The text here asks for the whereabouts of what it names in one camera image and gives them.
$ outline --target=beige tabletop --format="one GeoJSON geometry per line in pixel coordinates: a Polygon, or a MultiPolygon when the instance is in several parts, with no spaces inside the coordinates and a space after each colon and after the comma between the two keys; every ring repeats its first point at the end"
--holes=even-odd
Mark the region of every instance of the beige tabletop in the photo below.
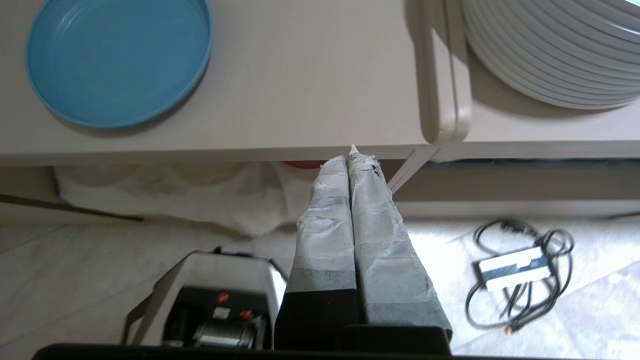
{"type": "Polygon", "coordinates": [[[31,89],[24,46],[43,2],[0,2],[0,165],[311,160],[352,143],[403,158],[427,144],[411,1],[210,0],[199,88],[174,114],[123,131],[56,119],[31,89]]]}

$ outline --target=black cable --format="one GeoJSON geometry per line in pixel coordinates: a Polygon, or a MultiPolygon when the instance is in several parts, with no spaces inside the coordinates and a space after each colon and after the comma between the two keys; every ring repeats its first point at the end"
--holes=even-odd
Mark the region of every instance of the black cable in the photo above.
{"type": "Polygon", "coordinates": [[[469,323],[478,329],[494,329],[497,327],[506,327],[507,334],[516,332],[528,323],[539,319],[553,309],[556,301],[564,293],[569,285],[571,276],[573,273],[573,258],[571,251],[573,250],[574,242],[573,236],[563,229],[553,229],[547,231],[545,234],[541,234],[535,227],[513,219],[500,219],[493,222],[489,222],[481,227],[478,227],[474,233],[474,242],[484,252],[493,257],[504,255],[501,252],[493,250],[487,247],[481,241],[481,236],[485,230],[489,227],[500,224],[500,228],[504,231],[512,233],[520,233],[531,236],[534,239],[534,246],[540,246],[542,251],[548,259],[548,265],[551,271],[551,277],[542,280],[543,284],[548,289],[548,296],[537,304],[531,304],[532,299],[532,287],[533,282],[527,282],[517,285],[513,291],[509,292],[508,289],[503,289],[502,292],[507,300],[507,305],[500,314],[499,318],[507,316],[507,320],[495,323],[478,323],[470,314],[469,308],[471,300],[477,291],[482,287],[482,282],[478,281],[467,295],[465,302],[465,314],[469,323]],[[559,258],[566,256],[568,260],[568,271],[566,280],[561,281],[558,274],[557,265],[559,258]],[[519,306],[517,302],[527,294],[527,303],[524,306],[519,306]]]}

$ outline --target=white plate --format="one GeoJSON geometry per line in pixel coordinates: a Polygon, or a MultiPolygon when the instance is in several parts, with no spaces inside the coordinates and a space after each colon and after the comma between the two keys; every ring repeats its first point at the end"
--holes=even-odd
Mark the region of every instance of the white plate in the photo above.
{"type": "Polygon", "coordinates": [[[511,36],[516,33],[502,22],[500,12],[491,7],[491,2],[475,1],[472,5],[477,14],[478,26],[485,31],[485,40],[493,42],[501,54],[507,56],[523,78],[547,90],[566,94],[581,99],[608,100],[627,102],[640,95],[640,83],[633,89],[616,88],[608,90],[601,86],[593,87],[588,84],[600,85],[586,79],[577,78],[571,74],[560,71],[539,59],[541,51],[529,52],[525,49],[526,42],[517,41],[511,36]]]}
{"type": "MultiPolygon", "coordinates": [[[[632,94],[638,94],[640,90],[640,79],[618,79],[610,76],[603,76],[600,74],[594,74],[580,69],[572,64],[581,65],[583,62],[580,59],[574,58],[569,54],[566,54],[565,61],[558,60],[553,56],[550,56],[547,52],[554,54],[564,54],[558,51],[557,48],[544,42],[542,39],[535,37],[535,34],[531,33],[527,29],[522,28],[521,23],[517,20],[510,23],[511,20],[515,20],[512,17],[505,16],[497,3],[492,1],[476,1],[474,3],[479,11],[484,8],[484,15],[490,24],[493,24],[494,29],[498,31],[507,46],[518,53],[523,62],[519,63],[523,68],[529,69],[534,67],[536,70],[544,72],[547,76],[552,76],[552,79],[546,79],[547,81],[554,83],[558,86],[572,88],[574,90],[591,93],[591,94],[624,94],[631,96],[632,94]],[[521,32],[524,32],[528,37],[524,37],[521,32]]],[[[588,67],[596,67],[596,65],[586,63],[588,67]]],[[[531,74],[536,74],[536,70],[529,70],[531,74]]]]}
{"type": "Polygon", "coordinates": [[[631,41],[636,47],[640,44],[640,31],[602,17],[600,14],[586,8],[583,5],[584,1],[562,0],[556,1],[555,4],[577,20],[578,24],[573,28],[578,32],[581,32],[584,28],[593,27],[613,37],[631,41]]]}
{"type": "Polygon", "coordinates": [[[598,85],[597,83],[589,83],[590,86],[615,90],[617,88],[636,89],[640,84],[640,74],[632,73],[619,69],[611,69],[610,67],[600,65],[598,63],[589,62],[581,57],[578,57],[576,52],[567,50],[567,46],[558,47],[555,44],[549,42],[549,38],[554,37],[552,33],[544,33],[547,35],[541,37],[536,32],[532,31],[531,26],[542,26],[535,18],[531,17],[528,13],[523,13],[523,17],[517,17],[511,10],[501,3],[496,1],[483,1],[485,6],[489,6],[493,11],[500,13],[500,18],[504,23],[505,29],[511,29],[510,33],[514,38],[518,38],[523,46],[527,47],[527,50],[531,53],[538,54],[544,61],[551,66],[558,68],[563,72],[567,72],[578,78],[593,80],[597,83],[611,84],[598,85]]]}
{"type": "Polygon", "coordinates": [[[546,90],[544,88],[540,88],[539,86],[531,84],[522,76],[513,72],[511,70],[511,67],[513,65],[509,64],[509,61],[507,59],[495,56],[494,53],[499,52],[496,50],[496,48],[494,48],[493,44],[491,44],[490,42],[486,42],[482,36],[479,36],[483,33],[483,30],[476,23],[477,14],[475,13],[475,9],[473,8],[473,6],[470,5],[472,1],[475,2],[475,0],[465,2],[464,7],[465,18],[467,20],[467,37],[469,40],[469,44],[477,54],[478,58],[485,64],[485,66],[487,66],[491,70],[491,72],[494,73],[503,82],[507,83],[509,86],[513,87],[519,92],[522,92],[525,95],[543,102],[547,102],[549,104],[563,106],[566,108],[594,110],[615,108],[624,105],[619,102],[611,103],[603,101],[590,101],[585,99],[576,99],[574,97],[563,94],[556,94],[554,92],[551,92],[550,90],[546,90]]]}
{"type": "Polygon", "coordinates": [[[607,43],[607,37],[610,36],[603,34],[601,31],[597,31],[596,29],[591,28],[592,31],[587,35],[575,32],[565,25],[565,22],[570,22],[574,19],[567,16],[564,11],[554,4],[553,1],[517,0],[509,1],[506,4],[508,4],[514,12],[528,12],[531,16],[541,22],[545,29],[549,29],[553,32],[555,37],[549,39],[550,41],[555,42],[562,38],[589,51],[592,56],[599,54],[600,56],[609,58],[610,60],[618,60],[623,63],[623,66],[631,67],[631,69],[628,69],[629,71],[633,71],[633,69],[640,70],[640,54],[604,45],[607,43]]]}
{"type": "Polygon", "coordinates": [[[617,24],[640,30],[640,17],[636,15],[638,13],[637,5],[630,1],[581,1],[580,3],[592,12],[600,14],[617,24]],[[618,6],[629,8],[632,11],[620,10],[618,6]]]}

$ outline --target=blue plate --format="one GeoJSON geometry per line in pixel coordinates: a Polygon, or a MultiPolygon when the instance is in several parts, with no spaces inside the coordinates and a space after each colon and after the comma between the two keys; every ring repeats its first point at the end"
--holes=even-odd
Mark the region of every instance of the blue plate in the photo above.
{"type": "Polygon", "coordinates": [[[127,127],[185,98],[213,41],[207,0],[49,0],[27,43],[31,86],[76,124],[127,127]]]}

